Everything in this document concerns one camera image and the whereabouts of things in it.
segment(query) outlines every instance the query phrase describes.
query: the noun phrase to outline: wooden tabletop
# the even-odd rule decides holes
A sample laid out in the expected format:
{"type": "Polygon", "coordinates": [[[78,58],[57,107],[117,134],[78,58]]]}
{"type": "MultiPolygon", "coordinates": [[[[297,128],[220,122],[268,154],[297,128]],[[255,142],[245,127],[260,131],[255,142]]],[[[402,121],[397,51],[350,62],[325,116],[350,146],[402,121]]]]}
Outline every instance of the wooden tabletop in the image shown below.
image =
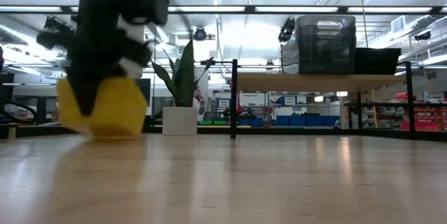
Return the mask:
{"type": "Polygon", "coordinates": [[[367,91],[404,82],[394,75],[238,73],[238,91],[367,91]]]}

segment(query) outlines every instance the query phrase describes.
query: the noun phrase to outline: black storage bin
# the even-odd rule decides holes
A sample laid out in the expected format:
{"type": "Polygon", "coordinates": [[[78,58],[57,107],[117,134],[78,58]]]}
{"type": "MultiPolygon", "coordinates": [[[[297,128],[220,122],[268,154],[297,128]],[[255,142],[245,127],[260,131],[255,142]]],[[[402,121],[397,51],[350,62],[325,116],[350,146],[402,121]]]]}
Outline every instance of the black storage bin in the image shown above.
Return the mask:
{"type": "Polygon", "coordinates": [[[401,49],[357,48],[355,74],[394,75],[401,49]]]}
{"type": "Polygon", "coordinates": [[[352,74],[356,51],[356,18],[305,15],[297,19],[301,74],[352,74]]]}

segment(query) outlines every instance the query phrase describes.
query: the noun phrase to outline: white pot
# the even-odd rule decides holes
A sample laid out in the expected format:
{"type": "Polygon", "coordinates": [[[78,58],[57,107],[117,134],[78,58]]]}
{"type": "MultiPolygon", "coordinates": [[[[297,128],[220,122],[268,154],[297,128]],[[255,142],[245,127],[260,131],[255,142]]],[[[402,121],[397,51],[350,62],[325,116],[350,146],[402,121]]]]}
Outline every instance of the white pot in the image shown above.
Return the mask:
{"type": "Polygon", "coordinates": [[[192,107],[163,108],[163,135],[197,135],[197,109],[192,107]]]}

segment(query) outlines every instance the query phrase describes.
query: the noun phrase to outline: yellow object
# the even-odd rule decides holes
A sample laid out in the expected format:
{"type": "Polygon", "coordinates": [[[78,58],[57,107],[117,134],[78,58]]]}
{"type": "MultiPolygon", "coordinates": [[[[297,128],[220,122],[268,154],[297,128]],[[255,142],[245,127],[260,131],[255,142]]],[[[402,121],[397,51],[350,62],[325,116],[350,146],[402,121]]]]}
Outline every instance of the yellow object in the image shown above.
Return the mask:
{"type": "Polygon", "coordinates": [[[63,125],[94,137],[132,137],[141,134],[147,103],[132,79],[114,77],[102,82],[90,117],[84,117],[67,79],[56,84],[63,125]]]}

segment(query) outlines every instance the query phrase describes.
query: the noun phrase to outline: wooden floor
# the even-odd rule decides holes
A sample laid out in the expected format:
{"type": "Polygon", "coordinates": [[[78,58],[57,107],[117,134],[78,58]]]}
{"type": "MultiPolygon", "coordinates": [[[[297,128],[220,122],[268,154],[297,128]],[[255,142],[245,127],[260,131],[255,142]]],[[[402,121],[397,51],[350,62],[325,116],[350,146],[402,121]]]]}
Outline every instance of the wooden floor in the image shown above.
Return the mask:
{"type": "Polygon", "coordinates": [[[447,144],[241,136],[0,144],[0,223],[446,223],[447,144]]]}

